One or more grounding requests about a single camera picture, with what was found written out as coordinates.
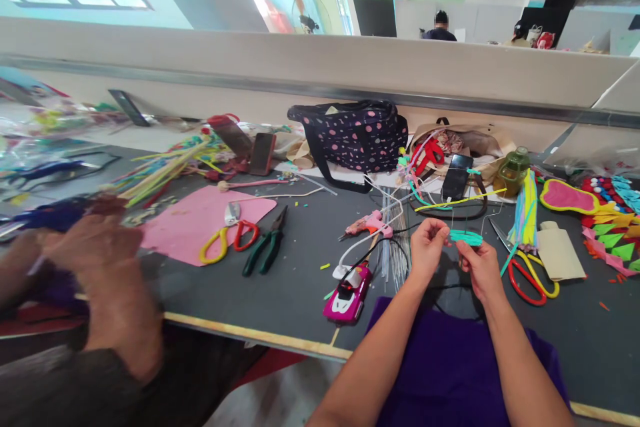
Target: black polka dot bag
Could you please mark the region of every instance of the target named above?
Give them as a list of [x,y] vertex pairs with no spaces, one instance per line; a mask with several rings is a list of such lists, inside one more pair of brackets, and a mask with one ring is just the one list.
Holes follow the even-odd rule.
[[390,101],[294,105],[289,120],[302,123],[311,155],[332,185],[366,193],[368,184],[331,177],[327,161],[363,173],[395,170],[399,148],[407,145],[407,120]]

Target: green felt triangle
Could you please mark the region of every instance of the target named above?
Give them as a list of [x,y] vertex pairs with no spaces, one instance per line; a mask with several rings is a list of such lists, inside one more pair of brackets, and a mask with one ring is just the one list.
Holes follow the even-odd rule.
[[601,236],[606,234],[609,230],[614,229],[615,225],[613,224],[598,224],[598,225],[594,225],[593,227],[591,227],[593,229],[593,231]]
[[615,244],[619,242],[619,240],[623,237],[624,234],[609,234],[605,236],[599,236],[598,240],[605,244],[605,247],[608,249],[612,249],[615,247]]
[[628,262],[629,260],[631,260],[631,256],[633,255],[634,249],[635,249],[635,244],[625,244],[623,246],[619,246],[611,250],[611,255],[620,257],[625,262]]

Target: dark hair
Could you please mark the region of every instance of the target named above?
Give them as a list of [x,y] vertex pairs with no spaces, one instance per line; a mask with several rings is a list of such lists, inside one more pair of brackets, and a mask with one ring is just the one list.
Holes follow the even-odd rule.
[[518,20],[518,23],[516,23],[513,28],[513,38],[514,39],[526,38],[528,31],[529,31],[529,28],[524,24],[524,22],[522,22],[522,20]]
[[444,10],[438,10],[433,19],[434,23],[449,23],[449,17],[447,16],[447,12]]

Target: green-handled pliers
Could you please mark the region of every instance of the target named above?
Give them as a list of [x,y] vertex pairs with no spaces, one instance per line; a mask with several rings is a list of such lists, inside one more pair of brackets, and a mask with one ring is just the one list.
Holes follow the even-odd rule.
[[271,264],[275,260],[278,255],[278,251],[280,250],[280,243],[282,242],[282,237],[284,236],[282,233],[282,227],[285,223],[285,217],[287,216],[287,208],[288,205],[285,206],[280,215],[277,216],[273,225],[271,226],[271,230],[267,232],[266,235],[262,236],[260,240],[257,242],[247,263],[245,264],[245,268],[242,271],[243,277],[249,277],[255,268],[255,264],[258,261],[258,258],[262,254],[262,252],[269,246],[269,253],[265,258],[265,261],[262,263],[259,272],[261,274],[266,274],[271,268]]

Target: black phone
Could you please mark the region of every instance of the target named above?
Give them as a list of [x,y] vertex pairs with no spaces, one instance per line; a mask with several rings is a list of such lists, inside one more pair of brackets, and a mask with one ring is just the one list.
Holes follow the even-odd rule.
[[275,148],[275,135],[272,133],[258,133],[255,136],[249,173],[251,175],[269,175],[271,171],[271,156]]
[[442,184],[442,198],[444,201],[462,200],[467,189],[469,179],[468,169],[473,167],[473,158],[466,155],[454,155],[451,165]]
[[142,113],[140,113],[138,107],[135,106],[127,92],[110,89],[109,93],[118,105],[120,105],[122,111],[131,119],[133,125],[137,125],[138,127],[151,127],[151,124],[142,116]]

